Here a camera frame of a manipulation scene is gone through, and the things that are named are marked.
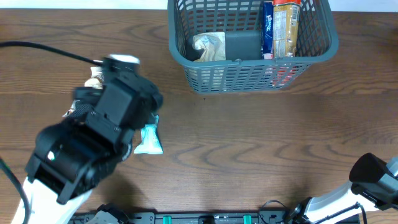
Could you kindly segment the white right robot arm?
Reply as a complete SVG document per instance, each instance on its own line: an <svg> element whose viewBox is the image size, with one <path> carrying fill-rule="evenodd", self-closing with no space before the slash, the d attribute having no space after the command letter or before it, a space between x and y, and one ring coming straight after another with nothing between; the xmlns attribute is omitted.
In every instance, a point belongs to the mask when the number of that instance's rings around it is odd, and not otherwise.
<svg viewBox="0 0 398 224"><path fill-rule="evenodd" d="M397 209L397 157L385 162L372 153L361 156L349 181L328 194L299 203L284 223L338 223L359 213Z"/></svg>

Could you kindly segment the beige snack bag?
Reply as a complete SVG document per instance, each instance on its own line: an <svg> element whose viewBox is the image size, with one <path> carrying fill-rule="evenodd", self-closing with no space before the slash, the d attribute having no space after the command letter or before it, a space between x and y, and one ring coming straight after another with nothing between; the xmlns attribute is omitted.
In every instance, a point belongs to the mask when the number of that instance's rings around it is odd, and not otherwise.
<svg viewBox="0 0 398 224"><path fill-rule="evenodd" d="M103 89L104 75L101 67L91 67L91 77L87 79L84 83L84 87L90 87L94 89ZM79 103L79 100L73 100L73 103L70 109L62 116L63 118L68 117L76 110L76 106Z"/></svg>

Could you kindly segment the orange noodle packet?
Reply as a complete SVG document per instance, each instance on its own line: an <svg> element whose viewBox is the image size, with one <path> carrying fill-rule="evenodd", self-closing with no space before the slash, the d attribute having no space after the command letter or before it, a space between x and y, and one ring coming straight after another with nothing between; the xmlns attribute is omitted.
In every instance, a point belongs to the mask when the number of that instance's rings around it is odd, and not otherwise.
<svg viewBox="0 0 398 224"><path fill-rule="evenodd" d="M299 0L273 0L273 54L275 58L295 56L299 15Z"/></svg>

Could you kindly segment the teal packet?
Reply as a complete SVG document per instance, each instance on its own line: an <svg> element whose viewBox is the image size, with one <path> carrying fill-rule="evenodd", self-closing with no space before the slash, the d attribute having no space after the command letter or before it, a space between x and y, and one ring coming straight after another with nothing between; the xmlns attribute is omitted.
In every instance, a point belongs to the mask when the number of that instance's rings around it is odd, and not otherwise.
<svg viewBox="0 0 398 224"><path fill-rule="evenodd" d="M164 150L157 132L159 116L154 116L154 121L146 124L141 129L141 143L135 148L135 154L163 154Z"/></svg>

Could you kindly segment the blue tissue pack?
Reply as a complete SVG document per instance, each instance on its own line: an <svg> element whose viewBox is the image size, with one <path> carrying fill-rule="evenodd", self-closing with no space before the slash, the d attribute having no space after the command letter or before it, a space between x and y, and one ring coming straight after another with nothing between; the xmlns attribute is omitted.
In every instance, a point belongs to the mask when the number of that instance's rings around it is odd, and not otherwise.
<svg viewBox="0 0 398 224"><path fill-rule="evenodd" d="M272 1L264 1L262 8L262 57L273 59L273 15L274 6Z"/></svg>

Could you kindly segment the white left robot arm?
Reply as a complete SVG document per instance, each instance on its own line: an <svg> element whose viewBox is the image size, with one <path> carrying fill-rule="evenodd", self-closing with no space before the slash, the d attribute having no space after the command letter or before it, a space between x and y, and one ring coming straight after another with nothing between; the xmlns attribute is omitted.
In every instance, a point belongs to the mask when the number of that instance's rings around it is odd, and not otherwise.
<svg viewBox="0 0 398 224"><path fill-rule="evenodd" d="M99 85L76 88L71 112L37 135L14 223L68 222L131 155L135 132L154 122L163 101L139 66L131 55L102 59Z"/></svg>

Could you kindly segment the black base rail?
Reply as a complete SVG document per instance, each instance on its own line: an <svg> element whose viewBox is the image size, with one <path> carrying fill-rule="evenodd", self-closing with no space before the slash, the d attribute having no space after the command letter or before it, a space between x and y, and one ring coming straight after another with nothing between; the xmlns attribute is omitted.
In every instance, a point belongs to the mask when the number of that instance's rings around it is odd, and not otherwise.
<svg viewBox="0 0 398 224"><path fill-rule="evenodd" d="M288 211L281 208L271 208L260 212L128 213L109 203L102 204L96 210L90 212L74 214L68 224L278 224L284 222L287 214Z"/></svg>

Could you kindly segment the grey plastic basket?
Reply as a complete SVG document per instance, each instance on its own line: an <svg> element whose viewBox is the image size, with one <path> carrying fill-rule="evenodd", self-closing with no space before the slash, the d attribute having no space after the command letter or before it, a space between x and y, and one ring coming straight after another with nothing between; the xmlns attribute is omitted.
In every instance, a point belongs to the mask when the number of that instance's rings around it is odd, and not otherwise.
<svg viewBox="0 0 398 224"><path fill-rule="evenodd" d="M188 84L200 94L278 90L287 87L314 63L331 59L338 50L330 4L299 1L297 51L294 57L264 60L264 3L253 1L169 0L169 49L183 67ZM224 32L226 58L199 62L193 48L198 34Z"/></svg>

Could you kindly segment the beige dried mushroom bag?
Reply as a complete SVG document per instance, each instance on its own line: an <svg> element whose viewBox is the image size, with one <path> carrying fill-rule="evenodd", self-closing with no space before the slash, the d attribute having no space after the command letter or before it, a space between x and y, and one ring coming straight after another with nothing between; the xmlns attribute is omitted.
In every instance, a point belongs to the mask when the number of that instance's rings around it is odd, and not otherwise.
<svg viewBox="0 0 398 224"><path fill-rule="evenodd" d="M196 62L226 60L226 37L224 32L207 32L193 37L192 47L201 52Z"/></svg>

